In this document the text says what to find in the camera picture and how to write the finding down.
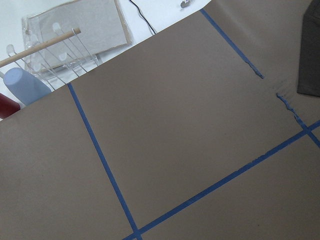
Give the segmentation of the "dark brown t-shirt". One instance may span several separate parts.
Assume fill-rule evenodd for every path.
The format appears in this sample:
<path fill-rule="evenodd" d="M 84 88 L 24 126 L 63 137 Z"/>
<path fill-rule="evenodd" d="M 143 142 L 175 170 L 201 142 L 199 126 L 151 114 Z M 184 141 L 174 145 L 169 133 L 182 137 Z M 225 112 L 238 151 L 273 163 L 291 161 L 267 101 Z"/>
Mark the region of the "dark brown t-shirt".
<path fill-rule="evenodd" d="M 303 15 L 297 92 L 320 96 L 320 2 L 313 0 Z"/>

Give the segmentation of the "brown paper table cover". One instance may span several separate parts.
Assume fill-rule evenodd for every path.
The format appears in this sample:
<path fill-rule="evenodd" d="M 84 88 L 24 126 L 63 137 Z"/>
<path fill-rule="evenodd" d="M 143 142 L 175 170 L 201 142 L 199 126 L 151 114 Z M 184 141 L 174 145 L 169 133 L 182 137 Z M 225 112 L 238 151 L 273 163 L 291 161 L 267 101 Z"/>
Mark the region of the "brown paper table cover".
<path fill-rule="evenodd" d="M 3 240 L 317 240 L 309 0 L 213 0 L 0 124 Z"/>

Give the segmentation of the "grey cardboard sheet in sleeve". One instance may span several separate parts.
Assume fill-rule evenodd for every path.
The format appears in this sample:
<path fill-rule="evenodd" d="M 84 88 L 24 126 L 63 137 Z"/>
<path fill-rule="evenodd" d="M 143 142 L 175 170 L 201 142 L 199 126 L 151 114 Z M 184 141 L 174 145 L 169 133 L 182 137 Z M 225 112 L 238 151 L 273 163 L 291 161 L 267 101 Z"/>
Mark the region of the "grey cardboard sheet in sleeve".
<path fill-rule="evenodd" d="M 75 28 L 80 28 L 81 33 L 33 54 L 31 64 L 42 63 L 56 68 L 62 65 L 59 56 L 64 53 L 72 59 L 89 59 L 92 55 L 132 43 L 130 31 L 116 0 L 72 0 L 22 18 L 26 48 Z"/>

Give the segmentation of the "clear acrylic rack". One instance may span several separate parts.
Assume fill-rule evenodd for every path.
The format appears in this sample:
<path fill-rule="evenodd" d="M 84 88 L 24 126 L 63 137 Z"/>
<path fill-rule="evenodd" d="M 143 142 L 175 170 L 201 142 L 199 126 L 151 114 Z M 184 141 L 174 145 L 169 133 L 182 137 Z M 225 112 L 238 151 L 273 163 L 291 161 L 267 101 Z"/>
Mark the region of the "clear acrylic rack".
<path fill-rule="evenodd" d="M 55 90 L 102 64 L 101 23 L 95 13 L 26 15 L 21 19 L 24 50 L 9 44 L 0 66 L 21 68 Z"/>

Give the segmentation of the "light blue plastic cup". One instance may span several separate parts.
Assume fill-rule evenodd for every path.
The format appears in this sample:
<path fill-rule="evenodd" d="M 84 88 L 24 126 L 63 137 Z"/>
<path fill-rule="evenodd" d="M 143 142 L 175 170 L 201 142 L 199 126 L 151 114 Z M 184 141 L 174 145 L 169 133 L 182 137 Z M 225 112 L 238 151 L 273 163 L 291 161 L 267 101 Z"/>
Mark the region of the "light blue plastic cup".
<path fill-rule="evenodd" d="M 3 82 L 9 91 L 26 106 L 52 92 L 41 80 L 19 67 L 8 70 L 3 77 Z"/>

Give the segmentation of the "wooden dowel stick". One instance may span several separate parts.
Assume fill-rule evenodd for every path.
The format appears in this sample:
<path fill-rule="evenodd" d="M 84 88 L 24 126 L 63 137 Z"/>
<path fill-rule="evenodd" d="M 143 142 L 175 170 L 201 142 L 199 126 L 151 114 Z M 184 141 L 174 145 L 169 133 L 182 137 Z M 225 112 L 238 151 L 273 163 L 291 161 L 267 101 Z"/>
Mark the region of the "wooden dowel stick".
<path fill-rule="evenodd" d="M 28 48 L 28 49 L 26 49 L 26 50 L 24 50 L 22 52 L 19 52 L 19 53 L 13 55 L 13 56 L 9 56 L 8 58 L 6 58 L 4 60 L 1 60 L 0 61 L 0 67 L 2 68 L 4 66 L 6 66 L 6 65 L 9 65 L 9 64 L 11 64 L 13 62 L 16 62 L 17 60 L 20 60 L 20 59 L 25 58 L 25 57 L 27 57 L 29 55 L 32 55 L 32 54 L 34 54 L 36 52 L 39 52 L 39 51 L 41 51 L 41 50 L 43 50 L 45 48 L 48 48 L 48 47 L 50 47 L 52 45 L 60 43 L 60 42 L 66 40 L 68 38 L 74 37 L 74 36 L 76 36 L 76 35 L 78 35 L 80 33 L 81 33 L 81 30 L 80 30 L 79 27 L 73 28 L 71 31 L 68 31 L 68 32 L 66 32 L 66 33 L 64 33 L 62 35 L 58 35 L 58 36 L 56 36 L 56 37 L 54 37 L 54 38 L 52 38 L 50 40 L 42 42 L 42 43 L 40 43 L 40 44 L 38 44 L 36 46 L 33 46 L 33 47 Z"/>

